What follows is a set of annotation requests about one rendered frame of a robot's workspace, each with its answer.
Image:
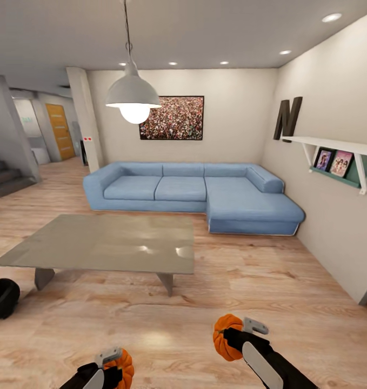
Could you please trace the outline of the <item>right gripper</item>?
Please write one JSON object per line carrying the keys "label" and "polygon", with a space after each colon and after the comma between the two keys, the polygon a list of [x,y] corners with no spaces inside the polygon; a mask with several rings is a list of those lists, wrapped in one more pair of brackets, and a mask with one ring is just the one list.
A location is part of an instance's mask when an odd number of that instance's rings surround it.
{"label": "right gripper", "polygon": [[248,332],[236,330],[235,328],[225,328],[224,338],[228,340],[228,345],[234,347],[242,352],[241,342],[245,336],[248,336]]}

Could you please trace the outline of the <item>pumpkin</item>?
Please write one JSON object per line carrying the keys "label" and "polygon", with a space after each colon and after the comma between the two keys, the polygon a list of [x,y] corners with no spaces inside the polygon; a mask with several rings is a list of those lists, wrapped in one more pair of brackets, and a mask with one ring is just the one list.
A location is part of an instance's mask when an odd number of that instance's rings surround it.
{"label": "pumpkin", "polygon": [[132,357],[128,355],[125,349],[122,349],[122,357],[104,364],[104,370],[117,366],[117,369],[122,369],[122,380],[119,381],[118,386],[114,389],[129,389],[132,384],[132,377],[134,376],[134,366],[132,365]]}
{"label": "pumpkin", "polygon": [[227,361],[240,360],[243,358],[242,352],[229,346],[228,340],[224,338],[225,328],[228,329],[230,327],[242,331],[242,319],[228,313],[227,315],[220,317],[218,322],[215,323],[215,331],[213,334],[215,349],[217,353],[222,355]]}

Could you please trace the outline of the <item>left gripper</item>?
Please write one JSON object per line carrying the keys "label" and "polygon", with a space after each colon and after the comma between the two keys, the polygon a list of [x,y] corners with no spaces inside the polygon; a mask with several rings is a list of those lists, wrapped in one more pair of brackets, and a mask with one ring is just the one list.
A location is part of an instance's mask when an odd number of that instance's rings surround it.
{"label": "left gripper", "polygon": [[104,372],[104,385],[102,389],[114,389],[118,386],[119,381],[122,380],[122,369],[117,369],[117,366],[111,367]]}

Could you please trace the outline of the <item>cauldron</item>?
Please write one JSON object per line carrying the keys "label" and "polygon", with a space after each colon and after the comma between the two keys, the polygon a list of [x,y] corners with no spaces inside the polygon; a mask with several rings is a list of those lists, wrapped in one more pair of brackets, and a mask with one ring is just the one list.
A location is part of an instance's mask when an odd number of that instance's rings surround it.
{"label": "cauldron", "polygon": [[18,303],[20,294],[21,290],[13,280],[0,278],[0,319],[13,314],[13,308]]}

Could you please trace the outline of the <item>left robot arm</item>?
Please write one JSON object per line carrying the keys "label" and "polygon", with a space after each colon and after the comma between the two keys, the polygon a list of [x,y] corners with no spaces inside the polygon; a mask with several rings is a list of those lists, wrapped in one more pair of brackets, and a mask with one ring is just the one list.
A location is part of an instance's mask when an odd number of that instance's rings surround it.
{"label": "left robot arm", "polygon": [[104,364],[122,357],[121,347],[97,353],[94,363],[80,366],[77,373],[59,389],[114,389],[122,380],[122,369],[117,366],[104,370]]}

